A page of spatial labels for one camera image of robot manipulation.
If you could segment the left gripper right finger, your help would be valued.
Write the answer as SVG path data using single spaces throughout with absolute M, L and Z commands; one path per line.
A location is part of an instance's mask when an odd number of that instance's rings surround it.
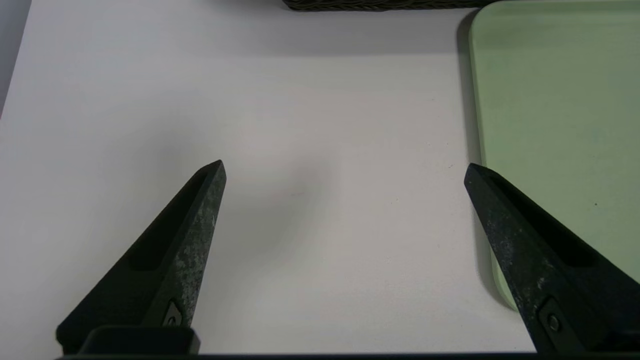
M 538 353 L 639 353 L 638 282 L 495 171 L 464 186 Z

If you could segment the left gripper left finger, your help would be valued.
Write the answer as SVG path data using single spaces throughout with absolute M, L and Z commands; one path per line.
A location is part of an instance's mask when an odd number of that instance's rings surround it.
M 201 167 L 55 331 L 64 354 L 197 354 L 192 330 L 226 187 Z

